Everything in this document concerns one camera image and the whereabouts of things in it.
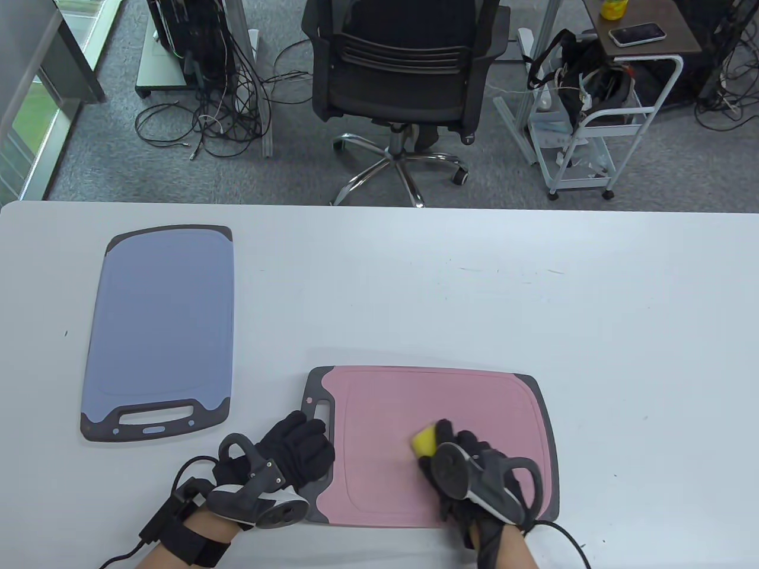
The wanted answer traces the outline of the person's right hand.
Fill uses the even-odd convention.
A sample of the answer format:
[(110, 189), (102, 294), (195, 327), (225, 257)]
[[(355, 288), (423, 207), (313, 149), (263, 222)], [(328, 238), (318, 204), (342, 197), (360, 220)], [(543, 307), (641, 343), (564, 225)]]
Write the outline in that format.
[(505, 529), (523, 536), (534, 526), (537, 505), (528, 505), (514, 471), (531, 473), (541, 501), (537, 466), (507, 457), (471, 431), (456, 433), (448, 419), (437, 421), (433, 432), (435, 453), (417, 463), (438, 496), (440, 518), (456, 525), (464, 547), (477, 552), (479, 568), (496, 568)]

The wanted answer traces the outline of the person's left hand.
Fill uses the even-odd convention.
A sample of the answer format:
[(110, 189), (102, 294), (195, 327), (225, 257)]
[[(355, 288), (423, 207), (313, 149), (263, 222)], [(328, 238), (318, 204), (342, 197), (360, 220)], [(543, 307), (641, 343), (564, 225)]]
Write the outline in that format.
[(257, 443), (241, 433), (228, 434), (219, 445), (212, 474), (217, 486), (243, 486), (260, 475), (270, 476), (269, 491), (301, 490), (326, 476), (334, 463), (334, 446), (326, 425), (295, 410)]

